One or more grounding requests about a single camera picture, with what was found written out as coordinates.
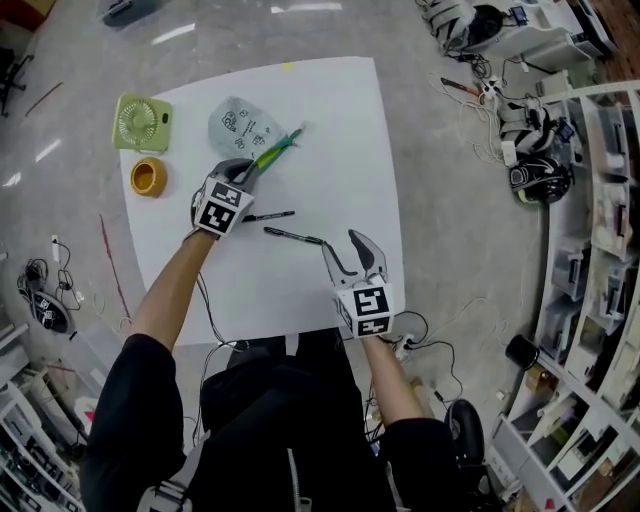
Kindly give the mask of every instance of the black shirt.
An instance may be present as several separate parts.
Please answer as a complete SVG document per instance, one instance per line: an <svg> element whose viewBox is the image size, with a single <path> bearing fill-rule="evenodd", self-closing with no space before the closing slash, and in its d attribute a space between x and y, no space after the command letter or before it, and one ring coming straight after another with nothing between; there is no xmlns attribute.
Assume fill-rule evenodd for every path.
<svg viewBox="0 0 640 512"><path fill-rule="evenodd" d="M81 464L88 512L134 511L147 487L182 467L175 373L163 345L144 335L127 340L107 378ZM385 464L363 435L360 393L352 376L334 385L339 373L329 368L322 375L304 359L286 356L209 378L201 407L211 437L188 491L194 510L292 510L287 449L300 495L312 500L313 511L395 510ZM389 425L381 456L391 464L405 507L457 509L458 469L442 422Z"/></svg>

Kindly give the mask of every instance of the pen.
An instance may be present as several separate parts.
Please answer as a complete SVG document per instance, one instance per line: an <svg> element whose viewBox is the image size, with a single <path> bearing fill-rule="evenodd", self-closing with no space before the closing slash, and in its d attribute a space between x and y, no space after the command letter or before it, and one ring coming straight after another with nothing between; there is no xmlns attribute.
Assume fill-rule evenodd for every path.
<svg viewBox="0 0 640 512"><path fill-rule="evenodd" d="M268 220L268 219L279 219L281 217L289 217L290 215L295 215L296 212L280 212L280 213L271 213L269 215L245 215L242 222L254 222L256 220Z"/></svg>
<svg viewBox="0 0 640 512"><path fill-rule="evenodd" d="M288 231L282 231L281 229L276 228L266 227L264 228L264 232L274 236L291 238L292 240L298 240L299 242L307 242L308 244L322 245L324 243L324 240L321 240L320 238L316 238L314 236L296 235L295 233L289 233Z"/></svg>

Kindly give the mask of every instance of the fan grille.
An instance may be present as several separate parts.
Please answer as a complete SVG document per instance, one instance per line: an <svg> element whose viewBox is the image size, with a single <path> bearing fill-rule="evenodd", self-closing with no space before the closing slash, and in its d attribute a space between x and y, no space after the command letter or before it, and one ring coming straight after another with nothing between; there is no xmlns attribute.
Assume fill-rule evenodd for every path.
<svg viewBox="0 0 640 512"><path fill-rule="evenodd" d="M148 142L157 128L156 111L143 99L127 103L118 116L118 132L127 144L138 146Z"/></svg>

